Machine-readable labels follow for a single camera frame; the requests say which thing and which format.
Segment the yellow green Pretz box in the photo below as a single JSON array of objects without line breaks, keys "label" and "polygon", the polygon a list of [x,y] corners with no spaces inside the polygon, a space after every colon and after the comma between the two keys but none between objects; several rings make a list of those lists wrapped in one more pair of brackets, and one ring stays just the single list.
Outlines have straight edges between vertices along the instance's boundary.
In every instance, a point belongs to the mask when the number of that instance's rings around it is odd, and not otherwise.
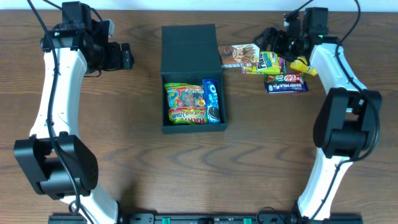
[{"label": "yellow green Pretz box", "polygon": [[285,60],[274,52],[262,51],[259,62],[253,67],[243,67],[243,74],[250,75],[280,75],[286,72]]}]

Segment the red green KitKat bar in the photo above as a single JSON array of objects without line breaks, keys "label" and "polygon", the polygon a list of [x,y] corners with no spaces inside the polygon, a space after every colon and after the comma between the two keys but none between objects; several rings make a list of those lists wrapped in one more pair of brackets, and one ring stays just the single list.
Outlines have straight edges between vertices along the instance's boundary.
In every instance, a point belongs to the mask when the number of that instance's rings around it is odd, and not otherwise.
[{"label": "red green KitKat bar", "polygon": [[264,75],[267,83],[303,83],[305,77],[302,73]]}]

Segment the colourful gummy candy bag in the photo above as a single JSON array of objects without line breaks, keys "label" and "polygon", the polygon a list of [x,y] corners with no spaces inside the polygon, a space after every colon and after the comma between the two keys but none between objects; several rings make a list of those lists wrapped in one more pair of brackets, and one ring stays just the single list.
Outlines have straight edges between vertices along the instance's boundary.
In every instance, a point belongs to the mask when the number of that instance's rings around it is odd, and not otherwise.
[{"label": "colourful gummy candy bag", "polygon": [[166,83],[169,120],[178,124],[207,124],[204,90],[200,85]]}]

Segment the yellow Mentos bottle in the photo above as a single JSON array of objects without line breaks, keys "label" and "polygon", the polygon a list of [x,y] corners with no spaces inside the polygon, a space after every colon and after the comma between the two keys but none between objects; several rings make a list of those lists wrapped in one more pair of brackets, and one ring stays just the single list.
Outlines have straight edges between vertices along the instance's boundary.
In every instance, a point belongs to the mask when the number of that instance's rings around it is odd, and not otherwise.
[{"label": "yellow Mentos bottle", "polygon": [[312,66],[310,66],[306,59],[303,57],[298,57],[296,60],[291,62],[290,68],[311,76],[315,76],[318,74],[317,71]]}]

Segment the brown Pocky box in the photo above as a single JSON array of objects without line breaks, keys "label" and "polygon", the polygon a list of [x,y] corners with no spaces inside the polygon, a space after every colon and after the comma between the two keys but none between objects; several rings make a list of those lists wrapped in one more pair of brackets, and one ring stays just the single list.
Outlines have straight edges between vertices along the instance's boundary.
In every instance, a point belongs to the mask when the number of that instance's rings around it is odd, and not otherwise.
[{"label": "brown Pocky box", "polygon": [[222,68],[253,67],[259,63],[260,49],[255,44],[224,45],[218,51]]}]

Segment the purple Dairy Milk bar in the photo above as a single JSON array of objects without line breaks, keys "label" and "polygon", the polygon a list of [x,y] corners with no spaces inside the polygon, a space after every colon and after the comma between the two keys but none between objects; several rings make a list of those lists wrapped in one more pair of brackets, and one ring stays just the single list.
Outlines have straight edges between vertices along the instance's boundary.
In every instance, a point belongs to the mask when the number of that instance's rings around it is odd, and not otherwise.
[{"label": "purple Dairy Milk bar", "polygon": [[308,86],[306,82],[265,83],[265,89],[268,93],[307,92]]}]

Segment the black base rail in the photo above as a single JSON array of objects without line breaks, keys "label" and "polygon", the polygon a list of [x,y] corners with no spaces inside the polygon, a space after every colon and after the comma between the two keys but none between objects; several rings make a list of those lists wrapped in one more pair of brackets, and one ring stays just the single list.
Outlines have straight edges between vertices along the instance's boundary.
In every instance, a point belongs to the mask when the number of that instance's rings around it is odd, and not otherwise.
[{"label": "black base rail", "polygon": [[255,215],[154,215],[137,213],[124,215],[117,221],[128,224],[283,224],[283,223],[321,223],[321,224],[363,224],[359,215],[331,215],[325,220],[308,220],[288,213],[262,213]]}]

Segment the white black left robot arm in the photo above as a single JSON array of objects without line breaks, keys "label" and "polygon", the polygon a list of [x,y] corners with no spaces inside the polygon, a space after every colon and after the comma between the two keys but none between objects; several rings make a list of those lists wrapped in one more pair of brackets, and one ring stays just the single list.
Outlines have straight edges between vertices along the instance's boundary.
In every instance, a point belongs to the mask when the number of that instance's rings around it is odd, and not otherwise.
[{"label": "white black left robot arm", "polygon": [[129,44],[110,42],[114,24],[79,1],[60,6],[62,21],[40,41],[45,79],[39,111],[14,156],[33,190],[68,206],[70,223],[127,223],[118,202],[98,182],[98,161],[80,139],[78,110],[84,78],[130,70]]}]

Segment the dark green gift box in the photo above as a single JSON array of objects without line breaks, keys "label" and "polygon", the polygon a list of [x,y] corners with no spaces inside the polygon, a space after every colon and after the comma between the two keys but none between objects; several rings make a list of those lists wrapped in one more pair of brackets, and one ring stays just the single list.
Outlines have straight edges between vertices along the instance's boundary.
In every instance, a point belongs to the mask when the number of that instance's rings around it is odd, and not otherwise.
[{"label": "dark green gift box", "polygon": [[164,134],[225,131],[227,124],[224,78],[214,24],[162,27],[162,84],[188,83],[201,85],[203,79],[216,80],[220,123],[174,125],[169,119],[169,106],[162,90],[162,132]]}]

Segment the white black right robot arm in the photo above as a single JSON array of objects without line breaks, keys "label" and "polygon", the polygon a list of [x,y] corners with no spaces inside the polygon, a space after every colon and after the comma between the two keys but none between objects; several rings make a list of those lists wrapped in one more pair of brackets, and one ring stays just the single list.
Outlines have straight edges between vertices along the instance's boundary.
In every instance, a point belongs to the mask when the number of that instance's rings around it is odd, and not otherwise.
[{"label": "white black right robot arm", "polygon": [[328,9],[306,7],[284,14],[284,30],[267,28],[253,42],[289,62],[304,57],[320,77],[326,98],[313,126],[317,147],[307,186],[291,212],[259,212],[259,223],[362,223],[355,213],[331,213],[331,204],[346,171],[367,158],[380,134],[382,96],[368,90],[345,59],[343,40],[328,33]]}]

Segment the blue Oreo pack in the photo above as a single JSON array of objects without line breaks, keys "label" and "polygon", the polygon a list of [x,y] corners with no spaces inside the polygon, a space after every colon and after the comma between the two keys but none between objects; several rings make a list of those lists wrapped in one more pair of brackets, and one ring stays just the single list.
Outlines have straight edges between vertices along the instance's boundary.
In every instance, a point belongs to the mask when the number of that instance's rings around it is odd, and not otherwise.
[{"label": "blue Oreo pack", "polygon": [[203,91],[209,124],[221,123],[220,108],[218,103],[217,81],[203,79]]}]

